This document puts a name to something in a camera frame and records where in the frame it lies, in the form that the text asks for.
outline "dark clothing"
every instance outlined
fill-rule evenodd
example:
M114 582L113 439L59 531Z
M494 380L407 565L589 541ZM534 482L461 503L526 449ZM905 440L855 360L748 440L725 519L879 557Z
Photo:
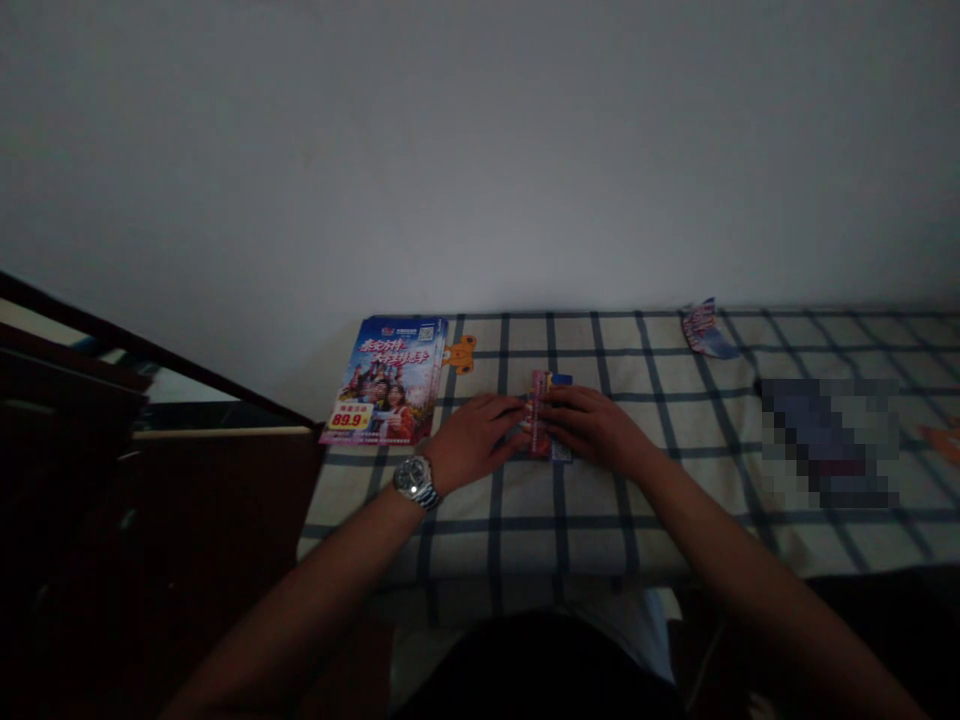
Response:
M590 718L686 717L677 689L639 667L599 630L542 612L490 620L471 630L394 717L576 712Z

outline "magazine cover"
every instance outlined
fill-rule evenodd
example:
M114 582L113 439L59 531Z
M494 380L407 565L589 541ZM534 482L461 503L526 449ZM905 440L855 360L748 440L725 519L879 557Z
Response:
M330 420L328 445L416 445L430 435L447 321L367 318Z

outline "dark hair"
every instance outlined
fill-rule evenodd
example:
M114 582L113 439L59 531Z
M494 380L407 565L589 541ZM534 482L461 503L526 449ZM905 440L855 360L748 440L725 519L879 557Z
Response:
M397 403L397 407L403 407L404 405L407 404L407 391L403 387L403 385L401 385L400 383L394 383L393 385L390 386L390 389L387 390L387 397L386 397L387 405L388 406L390 405L390 393L394 390L400 391L400 402Z

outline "wristwatch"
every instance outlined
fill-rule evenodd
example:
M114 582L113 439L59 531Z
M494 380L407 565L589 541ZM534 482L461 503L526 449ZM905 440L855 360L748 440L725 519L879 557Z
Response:
M424 510L433 510L443 500L433 489L430 461L419 455L409 457L397 465L393 473L393 487Z

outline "yellow price label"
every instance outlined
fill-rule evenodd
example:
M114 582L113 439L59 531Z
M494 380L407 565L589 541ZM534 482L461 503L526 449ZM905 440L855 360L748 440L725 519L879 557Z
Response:
M373 415L370 403L337 403L330 416L332 430L365 430Z

